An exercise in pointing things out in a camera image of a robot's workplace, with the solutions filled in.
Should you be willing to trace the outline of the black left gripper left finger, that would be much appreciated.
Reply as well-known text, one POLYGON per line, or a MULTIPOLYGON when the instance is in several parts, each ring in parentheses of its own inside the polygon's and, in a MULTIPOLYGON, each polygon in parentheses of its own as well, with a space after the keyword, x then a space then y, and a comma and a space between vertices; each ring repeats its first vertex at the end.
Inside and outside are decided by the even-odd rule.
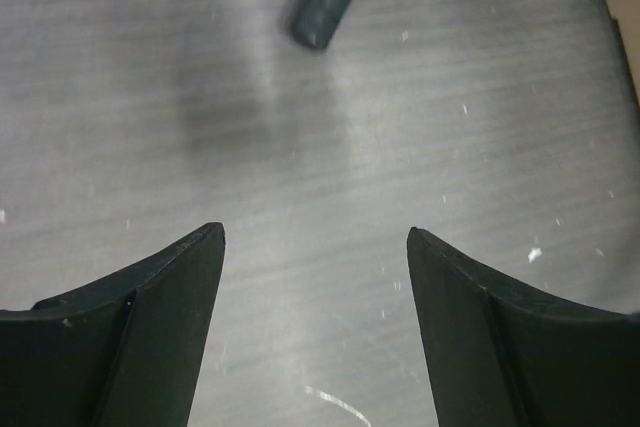
POLYGON ((84 286, 1 314, 5 426, 184 426, 221 279, 207 223, 84 286))

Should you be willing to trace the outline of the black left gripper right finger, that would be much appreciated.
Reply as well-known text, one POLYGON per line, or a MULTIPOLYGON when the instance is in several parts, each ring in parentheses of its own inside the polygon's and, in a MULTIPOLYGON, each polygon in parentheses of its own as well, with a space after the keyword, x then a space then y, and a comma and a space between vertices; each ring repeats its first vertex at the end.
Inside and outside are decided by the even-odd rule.
POLYGON ((442 426, 635 426, 639 317, 546 293, 413 228, 407 260, 442 426))

